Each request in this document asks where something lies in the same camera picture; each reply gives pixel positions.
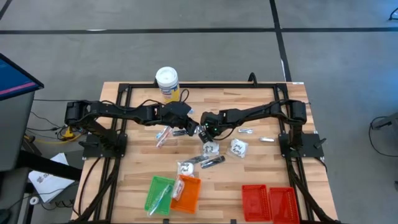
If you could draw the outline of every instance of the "computer screen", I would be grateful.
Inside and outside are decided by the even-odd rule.
[[[0,100],[43,88],[43,84],[0,54]]]

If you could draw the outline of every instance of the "wooden tabletop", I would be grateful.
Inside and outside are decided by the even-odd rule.
[[[106,82],[101,100],[116,101],[119,82]],[[287,83],[290,99],[308,102],[305,86],[302,83]],[[230,108],[247,109],[266,104],[274,100],[270,89],[231,89],[231,88],[192,88],[186,101],[194,113],[190,117],[200,121],[204,111],[217,113]],[[162,101],[162,95],[156,88],[135,88],[132,91],[131,106],[138,106],[146,99]],[[111,119],[100,118],[98,122],[105,128],[111,127]],[[200,155],[201,141],[198,136],[180,136],[169,139],[161,149],[155,147],[155,135],[163,126],[145,127],[133,121],[127,122],[128,145],[126,155],[121,160],[118,186],[114,200],[112,223],[162,223],[169,218],[171,223],[229,223],[237,219],[244,223],[241,186],[243,184],[266,184],[267,187],[288,187],[289,180],[285,159],[280,155],[277,135],[280,133],[276,118],[266,118],[244,123],[241,128],[251,128],[254,134],[241,134],[237,130],[227,139],[220,141],[220,153],[225,154],[233,138],[249,144],[244,159],[235,159],[226,155],[226,162],[208,169],[195,166],[195,176],[202,181],[197,212],[194,215],[170,211],[170,215],[147,217],[144,204],[154,175],[175,178],[177,161],[184,161]],[[303,126],[306,133],[315,131],[311,109],[307,105],[307,123]],[[261,136],[274,138],[276,142],[260,142]],[[88,169],[96,159],[85,161],[75,208],[79,202],[81,186]],[[104,159],[101,159],[89,176],[83,194],[82,208],[86,208],[98,192]],[[325,168],[315,159],[303,159],[308,188],[319,206],[332,218],[337,219],[333,198]],[[305,206],[299,195],[303,219],[306,219]],[[104,219],[108,193],[104,196],[101,219]]]

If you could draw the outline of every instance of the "yellow cable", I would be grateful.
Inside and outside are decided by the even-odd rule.
[[[65,144],[65,143],[68,143],[68,142],[71,142],[71,141],[74,141],[74,140],[80,138],[80,136],[81,136],[81,134],[77,135],[73,139],[69,139],[67,141],[62,141],[62,142],[48,142],[48,141],[43,141],[43,140],[40,140],[40,139],[35,139],[35,141],[43,143],[43,144]]]

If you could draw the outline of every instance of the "white lid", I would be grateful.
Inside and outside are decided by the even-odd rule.
[[[178,82],[177,71],[172,67],[160,68],[155,77],[161,86],[172,86]]]

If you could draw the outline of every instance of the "red basket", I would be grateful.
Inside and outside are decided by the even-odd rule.
[[[271,220],[265,184],[242,185],[242,200],[244,219],[247,222]]]
[[[299,224],[294,189],[291,187],[270,187],[272,219],[274,224]]]

